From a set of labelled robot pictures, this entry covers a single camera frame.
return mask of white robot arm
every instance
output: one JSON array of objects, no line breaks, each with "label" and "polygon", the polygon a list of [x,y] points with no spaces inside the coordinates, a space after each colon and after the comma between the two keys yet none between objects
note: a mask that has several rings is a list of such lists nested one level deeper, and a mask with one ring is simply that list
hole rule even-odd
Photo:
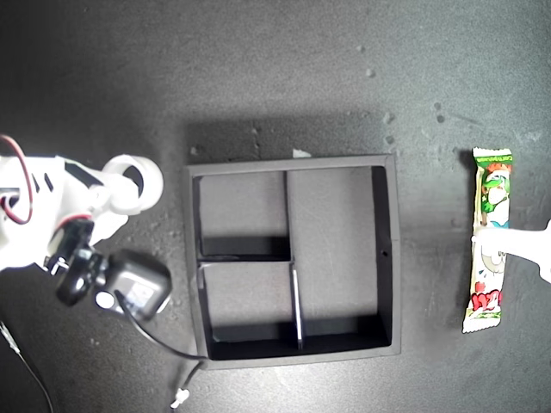
[{"label": "white robot arm", "polygon": [[[129,215],[158,202],[163,192],[158,166],[145,157],[121,155],[111,159],[101,171],[93,170],[62,157],[25,157],[12,138],[0,135],[0,141],[8,143],[16,154],[0,156],[0,271],[36,263],[52,275],[71,273],[72,269],[71,293],[77,287],[86,292],[90,287],[105,286],[111,257],[103,258],[92,246],[115,234]],[[123,175],[131,167],[139,172],[142,185]],[[115,258],[120,273],[134,258]],[[149,262],[137,259],[145,271],[150,270]],[[96,268],[89,268],[90,260],[97,260]],[[144,309],[151,298],[155,298],[154,306],[159,300],[168,299],[170,291],[165,290],[170,290],[170,285],[160,292],[148,280],[143,279],[142,285],[131,285],[119,275],[112,277],[118,281],[111,286],[110,295],[119,290],[130,305]]]}]

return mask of colorful wrapper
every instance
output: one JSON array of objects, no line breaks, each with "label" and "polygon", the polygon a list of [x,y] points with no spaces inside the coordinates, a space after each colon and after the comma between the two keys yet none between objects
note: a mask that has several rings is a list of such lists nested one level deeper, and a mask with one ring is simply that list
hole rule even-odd
[{"label": "colorful wrapper", "polygon": [[[488,225],[508,228],[511,151],[474,148],[473,155],[477,165],[473,229]],[[501,321],[505,258],[505,253],[492,246],[473,242],[471,299],[463,320],[464,333],[494,327]]]}]

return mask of black tray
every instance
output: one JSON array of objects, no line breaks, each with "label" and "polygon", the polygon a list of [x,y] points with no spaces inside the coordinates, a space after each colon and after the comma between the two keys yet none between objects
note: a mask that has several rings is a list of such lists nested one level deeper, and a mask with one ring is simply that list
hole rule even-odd
[{"label": "black tray", "polygon": [[195,165],[185,184],[207,368],[400,352],[393,156]]}]

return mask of white cable connector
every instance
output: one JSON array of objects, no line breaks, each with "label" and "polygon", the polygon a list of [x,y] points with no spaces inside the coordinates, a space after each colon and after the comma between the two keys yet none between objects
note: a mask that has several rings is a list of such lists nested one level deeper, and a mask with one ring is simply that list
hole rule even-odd
[{"label": "white cable connector", "polygon": [[17,347],[14,337],[9,333],[8,327],[6,327],[6,325],[2,322],[0,322],[0,333],[2,333],[3,338],[6,339],[6,342],[8,342],[11,349],[17,354],[21,354],[21,350]]},{"label": "white cable connector", "polygon": [[180,404],[185,402],[188,398],[189,398],[188,389],[185,389],[185,390],[178,389],[178,391],[176,392],[176,400],[174,400],[174,403],[172,403],[170,407],[172,409],[177,409],[180,406]]}]

